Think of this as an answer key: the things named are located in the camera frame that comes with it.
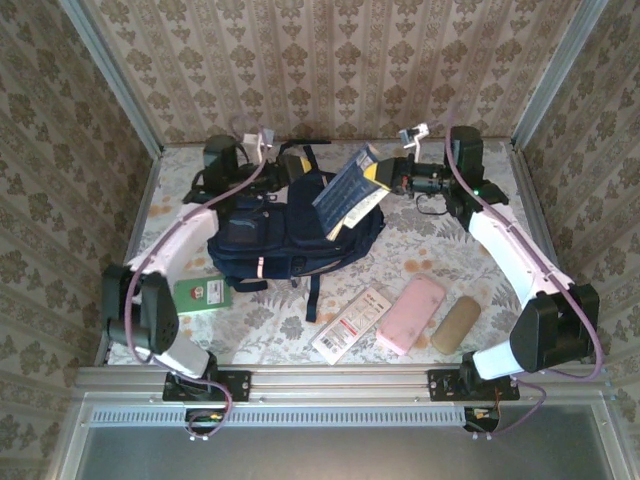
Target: gray floor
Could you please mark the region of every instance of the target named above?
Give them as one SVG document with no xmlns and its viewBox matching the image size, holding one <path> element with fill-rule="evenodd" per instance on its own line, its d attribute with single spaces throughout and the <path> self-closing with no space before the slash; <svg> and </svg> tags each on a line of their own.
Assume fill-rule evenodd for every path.
<svg viewBox="0 0 640 480">
<path fill-rule="evenodd" d="M 507 408 L 505 422 L 522 409 Z M 96 428 L 81 479 L 612 478 L 588 407 L 545 407 L 514 432 L 460 428 L 228 428 L 191 442 L 181 428 Z"/>
</svg>

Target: floral wallpaper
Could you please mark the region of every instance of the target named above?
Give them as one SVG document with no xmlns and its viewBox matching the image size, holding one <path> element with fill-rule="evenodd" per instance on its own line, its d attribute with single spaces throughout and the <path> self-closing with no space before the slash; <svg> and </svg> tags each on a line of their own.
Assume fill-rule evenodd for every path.
<svg viewBox="0 0 640 480">
<path fill-rule="evenodd" d="M 524 152 L 559 261 L 600 294 L 640 453 L 640 2 L 608 3 Z"/>
<path fill-rule="evenodd" d="M 321 168 L 338 171 L 360 148 L 360 142 L 314 145 Z M 404 155 L 399 141 L 378 141 L 381 157 Z M 422 148 L 423 162 L 442 162 L 442 142 L 428 142 Z M 500 140 L 485 142 L 486 176 L 510 198 L 516 217 L 527 229 L 524 208 L 517 191 L 509 159 L 510 145 Z M 277 146 L 269 152 L 278 151 Z M 156 188 L 142 235 L 140 249 L 148 247 L 175 218 L 191 179 L 202 168 L 202 147 L 167 148 L 162 158 Z M 442 198 L 421 198 L 420 209 L 441 212 Z M 287 281 L 269 281 L 269 290 L 256 293 L 232 291 L 232 306 L 180 317 L 182 331 L 201 347 L 210 350 L 221 364 L 300 365 L 324 364 L 311 340 L 360 291 L 373 286 L 395 301 L 410 279 L 422 272 L 442 285 L 447 296 L 427 324 L 409 355 L 398 356 L 376 343 L 371 329 L 340 360 L 340 363 L 452 363 L 467 351 L 505 340 L 520 313 L 518 299 L 493 258 L 449 216 L 426 216 L 414 200 L 388 195 L 381 202 L 386 227 L 369 254 L 345 268 L 321 277 L 318 320 L 304 321 L 308 279 L 297 288 Z M 185 265 L 183 278 L 218 274 L 206 246 L 202 245 Z M 443 355 L 431 345 L 431 336 L 455 301 L 473 297 L 482 314 L 453 355 Z M 113 345 L 108 363 L 130 364 L 125 346 Z"/>
<path fill-rule="evenodd" d="M 578 0 L 84 0 L 163 144 L 246 112 L 282 137 L 511 136 Z M 443 134 L 442 125 L 435 129 Z"/>
<path fill-rule="evenodd" d="M 0 2 L 0 478 L 46 472 L 150 159 L 55 1 Z"/>
</svg>

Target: green card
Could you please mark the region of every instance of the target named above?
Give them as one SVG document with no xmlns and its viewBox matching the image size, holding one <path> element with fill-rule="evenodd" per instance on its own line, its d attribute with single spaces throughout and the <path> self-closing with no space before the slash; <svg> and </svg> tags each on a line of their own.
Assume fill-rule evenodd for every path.
<svg viewBox="0 0 640 480">
<path fill-rule="evenodd" d="M 231 291 L 224 276 L 179 280 L 173 287 L 178 314 L 203 312 L 231 305 Z"/>
</svg>

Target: blue book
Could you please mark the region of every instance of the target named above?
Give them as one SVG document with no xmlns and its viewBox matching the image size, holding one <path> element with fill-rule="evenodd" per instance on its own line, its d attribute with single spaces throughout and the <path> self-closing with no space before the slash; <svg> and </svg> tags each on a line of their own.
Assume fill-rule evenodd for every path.
<svg viewBox="0 0 640 480">
<path fill-rule="evenodd" d="M 376 153 L 371 145 L 363 146 L 314 200 L 313 206 L 318 212 L 320 224 L 330 240 L 337 236 L 337 227 L 347 214 L 362 200 L 380 189 L 379 185 L 364 177 L 364 171 L 380 161 Z"/>
</svg>

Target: navy blue backpack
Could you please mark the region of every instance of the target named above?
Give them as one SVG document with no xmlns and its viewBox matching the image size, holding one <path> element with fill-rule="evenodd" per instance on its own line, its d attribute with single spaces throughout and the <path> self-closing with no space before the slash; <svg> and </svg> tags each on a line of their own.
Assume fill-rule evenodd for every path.
<svg viewBox="0 0 640 480">
<path fill-rule="evenodd" d="M 297 287 L 297 277 L 311 277 L 306 320 L 315 322 L 320 275 L 366 256 L 385 224 L 376 206 L 353 229 L 343 227 L 334 241 L 327 240 L 312 202 L 335 174 L 318 169 L 310 146 L 304 150 L 313 168 L 289 185 L 287 203 L 239 198 L 229 221 L 209 239 L 208 251 L 238 292 L 268 287 L 265 280 L 244 280 L 290 280 Z"/>
</svg>

